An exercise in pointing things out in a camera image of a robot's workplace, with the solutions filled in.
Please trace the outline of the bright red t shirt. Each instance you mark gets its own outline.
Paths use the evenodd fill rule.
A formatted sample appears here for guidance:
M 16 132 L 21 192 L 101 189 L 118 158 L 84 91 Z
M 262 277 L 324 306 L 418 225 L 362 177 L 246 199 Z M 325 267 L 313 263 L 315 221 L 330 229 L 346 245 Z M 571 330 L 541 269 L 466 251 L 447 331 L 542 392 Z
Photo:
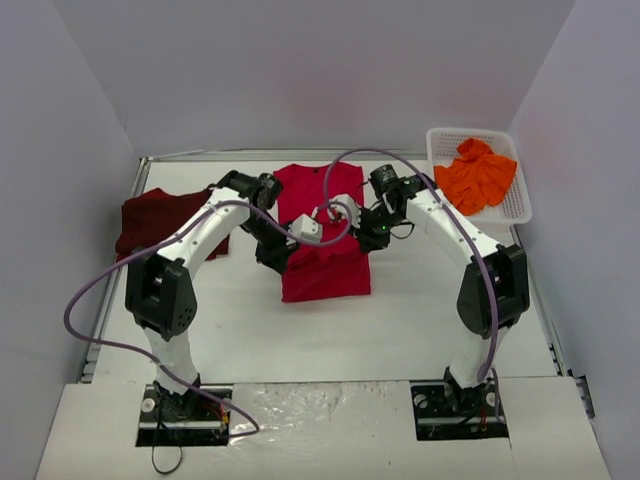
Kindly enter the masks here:
M 322 239 L 336 238 L 345 228 L 344 220 L 333 221 L 320 210 L 325 201 L 323 182 L 326 166 L 290 164 L 274 172 L 283 191 L 277 200 L 281 224 L 307 214 L 323 229 Z M 369 257 L 360 251 L 350 235 L 328 247 L 300 246 L 288 259 L 282 275 L 282 301 L 297 303 L 371 293 Z

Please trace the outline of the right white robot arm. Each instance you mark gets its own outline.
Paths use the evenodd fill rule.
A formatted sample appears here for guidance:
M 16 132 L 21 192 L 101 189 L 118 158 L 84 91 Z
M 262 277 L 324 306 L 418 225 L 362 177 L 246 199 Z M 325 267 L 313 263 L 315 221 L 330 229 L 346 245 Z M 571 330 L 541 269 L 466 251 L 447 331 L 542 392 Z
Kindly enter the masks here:
M 421 173 L 399 177 L 387 164 L 370 173 L 369 183 L 376 203 L 357 208 L 351 229 L 362 252 L 387 248 L 391 229 L 409 223 L 463 269 L 456 311 L 469 339 L 445 369 L 443 398 L 450 410 L 465 413 L 478 403 L 502 339 L 529 309 L 526 253 L 476 228 Z

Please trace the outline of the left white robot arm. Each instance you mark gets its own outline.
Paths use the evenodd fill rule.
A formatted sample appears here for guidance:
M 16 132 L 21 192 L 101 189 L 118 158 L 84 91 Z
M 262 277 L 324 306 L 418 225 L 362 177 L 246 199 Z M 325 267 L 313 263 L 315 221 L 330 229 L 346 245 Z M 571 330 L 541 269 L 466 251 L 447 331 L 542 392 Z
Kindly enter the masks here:
M 256 240 L 258 262 L 282 274 L 303 241 L 321 239 L 322 228 L 306 214 L 276 223 L 268 210 L 281 192 L 281 183 L 270 174 L 253 177 L 232 170 L 157 251 L 135 254 L 127 267 L 125 308 L 149 342 L 154 384 L 179 418 L 195 415 L 201 406 L 188 329 L 197 312 L 193 280 L 209 254 L 239 228 Z

